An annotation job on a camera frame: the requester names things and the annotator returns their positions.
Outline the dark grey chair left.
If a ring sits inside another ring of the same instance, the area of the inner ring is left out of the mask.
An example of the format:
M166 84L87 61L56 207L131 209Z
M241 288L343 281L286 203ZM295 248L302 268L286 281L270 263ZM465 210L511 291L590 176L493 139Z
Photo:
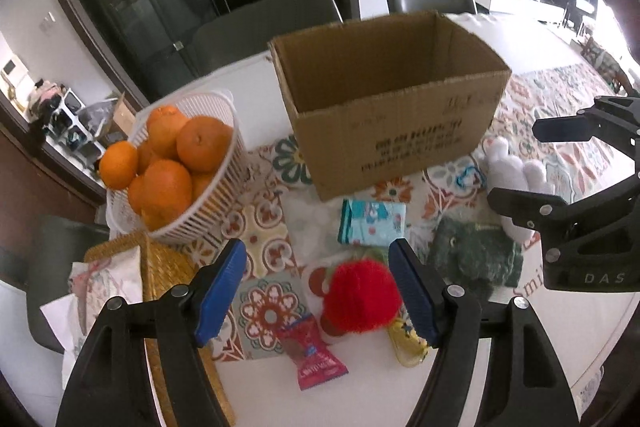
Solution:
M334 0L260 0L241 6L196 31L198 75L265 52L274 37L341 21Z

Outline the yellow carabiner toy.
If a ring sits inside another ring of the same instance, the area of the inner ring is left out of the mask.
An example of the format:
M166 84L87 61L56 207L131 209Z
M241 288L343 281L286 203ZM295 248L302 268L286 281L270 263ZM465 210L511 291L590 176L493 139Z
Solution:
M428 343L416 335L412 324L401 317L387 326L387 334L394 349L397 361L403 367L416 367L427 356Z

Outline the red fluffy pompom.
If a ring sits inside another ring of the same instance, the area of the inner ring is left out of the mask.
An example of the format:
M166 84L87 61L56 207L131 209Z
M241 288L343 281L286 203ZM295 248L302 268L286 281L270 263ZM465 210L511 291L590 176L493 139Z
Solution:
M352 260L333 272L321 318L331 331L362 334L384 329L397 317L401 305L397 284L384 263Z

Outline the white plastic fruit basket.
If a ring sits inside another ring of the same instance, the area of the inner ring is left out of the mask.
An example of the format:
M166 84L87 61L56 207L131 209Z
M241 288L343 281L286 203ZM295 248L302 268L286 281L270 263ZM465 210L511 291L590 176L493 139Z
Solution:
M160 159L183 165L177 153L177 136L196 116L218 118L233 129L227 155L217 171L192 172L186 168L192 178L191 206L167 227L149 231L141 217L143 175ZM126 190L107 191L106 222L114 234L142 231L162 243L190 243L221 225L248 180L248 158L238 115L231 96L220 91L189 93L158 106L137 124L128 142L138 150L138 173Z

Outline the orange fruit front large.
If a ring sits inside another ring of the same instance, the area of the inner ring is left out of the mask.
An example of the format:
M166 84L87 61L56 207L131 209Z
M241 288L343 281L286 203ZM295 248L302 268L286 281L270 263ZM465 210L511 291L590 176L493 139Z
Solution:
M178 161L160 159L143 175L141 217L149 231L167 227L192 204L192 178Z

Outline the brown cardboard box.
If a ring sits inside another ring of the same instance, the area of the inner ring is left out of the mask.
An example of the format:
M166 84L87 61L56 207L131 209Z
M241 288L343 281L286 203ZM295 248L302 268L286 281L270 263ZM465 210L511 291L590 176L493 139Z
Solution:
M317 26L269 47L321 200L471 153L512 75L484 40L436 12Z

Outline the floral fabric cover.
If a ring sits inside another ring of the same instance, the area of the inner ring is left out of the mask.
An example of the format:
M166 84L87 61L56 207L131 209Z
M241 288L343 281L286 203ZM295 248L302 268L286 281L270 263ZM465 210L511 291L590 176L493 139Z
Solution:
M65 388L96 318L112 297L141 303L141 249L134 246L113 257L73 262L66 277L67 293L40 307L63 348L62 388Z

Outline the orange fruit left outer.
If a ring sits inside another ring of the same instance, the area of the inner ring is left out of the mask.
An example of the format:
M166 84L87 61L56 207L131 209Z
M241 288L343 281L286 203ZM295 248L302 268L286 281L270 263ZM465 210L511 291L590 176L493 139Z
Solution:
M102 156L99 174L104 185L113 191L126 190L138 171L138 150L128 141L112 144Z

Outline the dark chair near left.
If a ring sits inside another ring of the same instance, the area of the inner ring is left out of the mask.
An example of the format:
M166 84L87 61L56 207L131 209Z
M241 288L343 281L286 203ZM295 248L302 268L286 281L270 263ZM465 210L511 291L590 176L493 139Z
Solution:
M30 248L26 308L29 332L41 347L63 353L40 307L67 294L72 264L84 260L86 251L106 242L108 236L105 225L87 225L56 216L40 218Z

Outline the white shoe rack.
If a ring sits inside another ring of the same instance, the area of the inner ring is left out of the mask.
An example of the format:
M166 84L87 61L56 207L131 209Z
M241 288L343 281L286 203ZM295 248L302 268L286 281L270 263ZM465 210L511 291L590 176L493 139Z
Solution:
M53 143L61 147L67 158L77 161L84 173L97 180L105 147L80 121L80 111L85 107L72 90L66 89L43 100L40 114L43 128Z

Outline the dark green knitted cloth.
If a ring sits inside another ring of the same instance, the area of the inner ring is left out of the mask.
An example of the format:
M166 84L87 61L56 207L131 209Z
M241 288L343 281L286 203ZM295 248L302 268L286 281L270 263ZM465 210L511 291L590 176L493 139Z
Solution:
M523 269L522 246L499 225L442 217L426 263L447 282L488 301L496 288L518 286Z

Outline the teal cartoon tissue pack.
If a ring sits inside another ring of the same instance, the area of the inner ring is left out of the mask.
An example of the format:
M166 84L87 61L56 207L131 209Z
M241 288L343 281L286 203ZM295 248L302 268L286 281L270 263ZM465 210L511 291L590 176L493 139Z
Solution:
M346 245L387 247L403 239L406 205L403 202L344 199L337 242Z

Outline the pink snack packet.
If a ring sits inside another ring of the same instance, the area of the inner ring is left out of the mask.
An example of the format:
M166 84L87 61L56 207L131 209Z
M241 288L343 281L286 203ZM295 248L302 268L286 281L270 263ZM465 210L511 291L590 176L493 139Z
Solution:
M301 391L317 387L348 374L341 362L322 340L312 314L306 314L277 331L284 352L296 366Z

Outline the orange fruit right top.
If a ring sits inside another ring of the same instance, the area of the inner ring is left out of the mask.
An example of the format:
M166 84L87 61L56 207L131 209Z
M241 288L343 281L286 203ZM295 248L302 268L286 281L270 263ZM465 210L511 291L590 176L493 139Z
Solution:
M218 118L191 118L177 136L180 161L192 172L217 171L231 145L233 129Z

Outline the white plush toy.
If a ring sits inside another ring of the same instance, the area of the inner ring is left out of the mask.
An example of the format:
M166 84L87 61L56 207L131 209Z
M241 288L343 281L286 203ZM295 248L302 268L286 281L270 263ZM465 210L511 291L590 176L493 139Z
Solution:
M497 136L485 148L487 192L493 188L554 194L554 186L547 179L544 164L537 159L522 161L510 153L510 144L503 136Z

